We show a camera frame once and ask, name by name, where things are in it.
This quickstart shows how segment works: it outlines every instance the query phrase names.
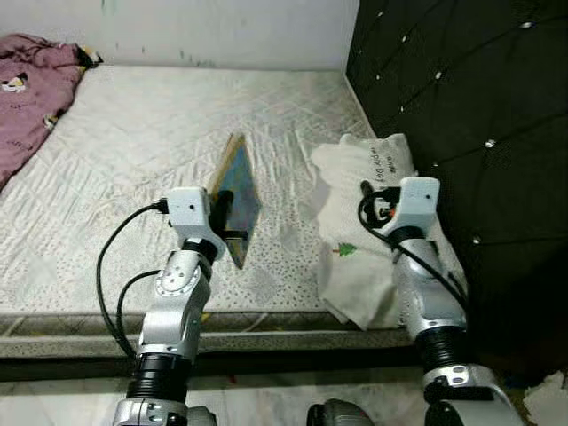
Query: white cloth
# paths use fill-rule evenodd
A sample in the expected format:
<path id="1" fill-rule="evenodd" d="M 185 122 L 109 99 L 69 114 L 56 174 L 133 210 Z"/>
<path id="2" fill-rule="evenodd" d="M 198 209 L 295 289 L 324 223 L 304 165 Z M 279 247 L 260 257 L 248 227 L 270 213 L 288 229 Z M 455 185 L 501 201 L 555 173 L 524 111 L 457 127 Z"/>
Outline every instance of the white cloth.
<path id="1" fill-rule="evenodd" d="M 320 185 L 328 196 L 318 214 L 319 297 L 342 322 L 362 329 L 398 324 L 396 289 L 392 285 L 391 250 L 359 223 L 357 207 L 362 180 L 375 190 L 398 186 L 414 176 L 414 165 L 402 134 L 386 139 L 343 135 L 339 145 L 322 145 L 312 153 Z"/>

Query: tufted headboard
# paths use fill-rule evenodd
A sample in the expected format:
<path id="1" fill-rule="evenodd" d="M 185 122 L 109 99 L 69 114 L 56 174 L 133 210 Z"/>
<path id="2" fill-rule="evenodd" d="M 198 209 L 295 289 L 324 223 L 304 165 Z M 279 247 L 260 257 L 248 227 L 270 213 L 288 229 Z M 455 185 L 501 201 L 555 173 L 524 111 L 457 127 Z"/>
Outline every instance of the tufted headboard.
<path id="1" fill-rule="evenodd" d="M 404 132 L 442 182 L 472 327 L 493 347 L 568 325 L 567 4 L 361 0 L 351 43 L 375 133 Z"/>

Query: white mattress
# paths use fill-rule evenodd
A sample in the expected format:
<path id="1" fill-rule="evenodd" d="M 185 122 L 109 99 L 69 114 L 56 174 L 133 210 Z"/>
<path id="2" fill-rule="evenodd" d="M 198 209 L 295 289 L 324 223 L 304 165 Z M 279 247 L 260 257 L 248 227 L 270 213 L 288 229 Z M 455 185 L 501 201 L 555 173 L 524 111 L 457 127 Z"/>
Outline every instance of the white mattress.
<path id="1" fill-rule="evenodd" d="M 242 271 L 215 264 L 209 312 L 318 312 L 320 237 L 310 152 L 345 132 L 371 137 L 340 73 L 99 67 L 39 152 L 0 193 L 0 314 L 94 314 L 95 263 L 135 209 L 178 185 L 205 185 L 231 132 L 248 139 L 264 204 Z M 133 275 L 176 247 L 147 213 L 108 251 L 110 307 Z M 144 312 L 151 282 L 127 312 Z"/>

